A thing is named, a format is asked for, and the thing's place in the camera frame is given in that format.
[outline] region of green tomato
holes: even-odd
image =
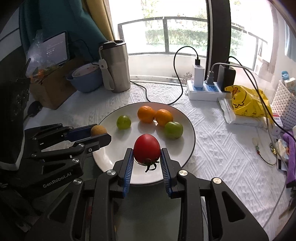
[[[164,133],[169,139],[178,139],[183,134],[183,126],[179,122],[170,121],[165,124]]]
[[[131,127],[131,120],[126,115],[121,115],[118,117],[116,125],[118,129],[125,130]]]

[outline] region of power strip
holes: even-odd
[[[221,92],[216,82],[214,85],[207,85],[203,83],[202,88],[195,88],[193,81],[187,81],[187,90],[185,94],[188,95],[190,100],[206,100],[206,101],[218,101],[218,98],[225,98],[226,93]]]

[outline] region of yellow curtain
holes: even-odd
[[[108,19],[104,0],[82,0],[83,8],[88,11],[93,21],[107,40],[114,40],[112,25]]]

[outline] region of blue bowl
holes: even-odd
[[[102,72],[97,65],[85,64],[67,74],[66,79],[76,90],[89,93],[103,84]]]

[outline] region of basket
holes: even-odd
[[[296,98],[281,81],[276,90],[271,108],[273,112],[279,114],[284,129],[292,130],[296,126]]]

